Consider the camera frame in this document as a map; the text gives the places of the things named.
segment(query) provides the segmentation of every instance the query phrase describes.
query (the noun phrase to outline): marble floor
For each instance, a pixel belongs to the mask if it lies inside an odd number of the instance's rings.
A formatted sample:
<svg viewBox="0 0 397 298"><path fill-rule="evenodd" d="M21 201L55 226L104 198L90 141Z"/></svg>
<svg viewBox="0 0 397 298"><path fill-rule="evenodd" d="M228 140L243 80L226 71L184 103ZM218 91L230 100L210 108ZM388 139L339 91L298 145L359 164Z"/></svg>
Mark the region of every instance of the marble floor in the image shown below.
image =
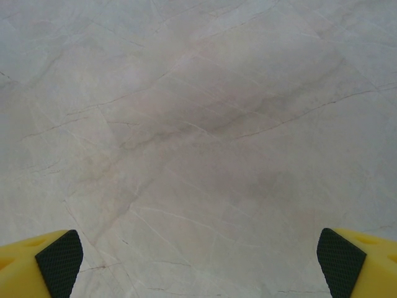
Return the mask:
<svg viewBox="0 0 397 298"><path fill-rule="evenodd" d="M395 0L2 0L0 245L76 229L72 297L330 297L397 239Z"/></svg>

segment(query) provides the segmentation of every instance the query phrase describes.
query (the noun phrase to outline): black rubber pad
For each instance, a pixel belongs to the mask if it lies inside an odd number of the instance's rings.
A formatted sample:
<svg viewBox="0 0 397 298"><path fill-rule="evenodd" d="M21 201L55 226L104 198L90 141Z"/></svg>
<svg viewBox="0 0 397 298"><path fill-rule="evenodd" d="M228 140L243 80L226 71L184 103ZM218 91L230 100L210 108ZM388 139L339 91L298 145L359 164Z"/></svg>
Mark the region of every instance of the black rubber pad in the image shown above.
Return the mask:
<svg viewBox="0 0 397 298"><path fill-rule="evenodd" d="M67 231L35 257L51 298L69 298L83 261L77 231Z"/></svg>
<svg viewBox="0 0 397 298"><path fill-rule="evenodd" d="M325 228L317 246L317 258L333 298L349 298L365 257L360 248L330 228Z"/></svg>

